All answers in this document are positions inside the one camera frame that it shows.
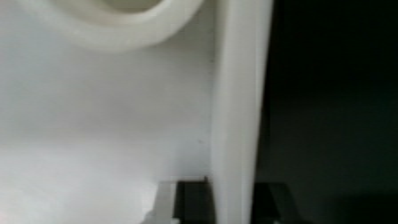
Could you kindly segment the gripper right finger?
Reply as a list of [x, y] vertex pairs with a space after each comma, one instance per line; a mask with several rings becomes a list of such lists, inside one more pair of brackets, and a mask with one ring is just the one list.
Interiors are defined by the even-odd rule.
[[254, 224], [299, 224], [302, 216], [284, 183], [258, 183], [254, 187]]

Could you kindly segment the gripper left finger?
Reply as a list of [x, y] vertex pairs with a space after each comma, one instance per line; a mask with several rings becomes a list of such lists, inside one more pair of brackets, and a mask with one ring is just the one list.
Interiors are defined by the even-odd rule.
[[215, 224], [213, 195], [206, 181], [178, 183], [172, 218], [180, 224]]

